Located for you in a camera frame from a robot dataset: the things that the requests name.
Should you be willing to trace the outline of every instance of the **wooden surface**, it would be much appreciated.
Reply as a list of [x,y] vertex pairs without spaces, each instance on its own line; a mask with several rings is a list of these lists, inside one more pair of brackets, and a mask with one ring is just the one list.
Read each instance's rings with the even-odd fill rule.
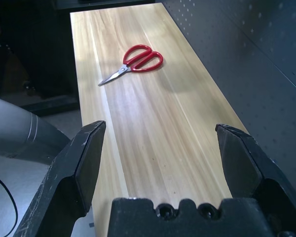
[[[230,197],[215,125],[245,128],[164,6],[77,12],[71,21],[83,125],[107,122],[92,202],[97,236],[107,235],[116,197],[175,208],[183,198],[219,206]],[[163,55],[163,67],[98,87],[140,43]]]

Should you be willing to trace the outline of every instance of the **floor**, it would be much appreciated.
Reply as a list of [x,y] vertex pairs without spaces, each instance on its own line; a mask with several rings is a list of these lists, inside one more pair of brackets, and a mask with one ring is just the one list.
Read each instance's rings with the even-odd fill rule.
[[[82,127],[80,111],[70,111],[43,117],[44,120],[61,130],[72,139]],[[45,173],[47,165],[0,157],[0,179],[13,195],[20,223]],[[9,232],[15,221],[15,213],[9,196],[0,185],[0,236]],[[92,209],[86,217],[77,220],[72,237],[94,237]]]

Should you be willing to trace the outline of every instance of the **screw hole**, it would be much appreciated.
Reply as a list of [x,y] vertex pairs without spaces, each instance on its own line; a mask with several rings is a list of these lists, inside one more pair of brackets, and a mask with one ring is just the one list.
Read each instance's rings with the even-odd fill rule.
[[156,208],[156,215],[162,220],[169,221],[176,217],[176,211],[170,204],[163,203]]
[[200,204],[197,211],[206,220],[218,220],[219,219],[218,210],[213,205],[211,205],[209,203]]

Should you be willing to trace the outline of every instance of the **black cable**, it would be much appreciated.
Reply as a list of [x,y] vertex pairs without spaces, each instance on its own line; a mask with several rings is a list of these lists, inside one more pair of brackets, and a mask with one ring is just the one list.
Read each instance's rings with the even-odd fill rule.
[[9,189],[6,187],[6,185],[1,181],[0,179],[0,184],[2,185],[2,187],[5,189],[5,191],[8,193],[11,201],[12,201],[12,204],[14,206],[14,210],[15,210],[15,222],[14,222],[14,225],[12,227],[12,229],[9,231],[9,233],[7,233],[4,237],[7,237],[9,234],[11,234],[11,232],[14,230],[14,228],[16,227],[16,224],[18,223],[18,209],[16,207],[16,204],[15,204],[15,201],[14,201],[14,198],[12,196],[12,194],[10,193]]

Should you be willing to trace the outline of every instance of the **scissor blade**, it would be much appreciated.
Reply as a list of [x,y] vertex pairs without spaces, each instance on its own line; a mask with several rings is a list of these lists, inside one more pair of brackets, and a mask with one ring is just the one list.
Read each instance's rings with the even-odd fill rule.
[[128,68],[127,65],[123,64],[123,65],[121,66],[121,68],[120,68],[116,73],[114,73],[114,74],[113,74],[112,76],[110,76],[108,79],[105,79],[105,80],[101,81],[101,82],[98,84],[98,86],[104,85],[104,84],[106,84],[106,83],[108,83],[108,82],[110,82],[110,81],[112,81],[112,80],[118,78],[120,75],[122,75],[122,74],[124,74],[125,72],[128,72],[128,71],[130,71],[130,68]]
[[104,85],[105,83],[108,83],[109,81],[116,79],[119,75],[120,75],[120,73],[119,73],[119,71],[117,71],[116,73],[114,73],[114,74],[113,74],[112,76],[110,76],[109,78],[107,78],[107,79],[101,81],[101,82],[99,83],[98,86],[100,86],[100,85]]

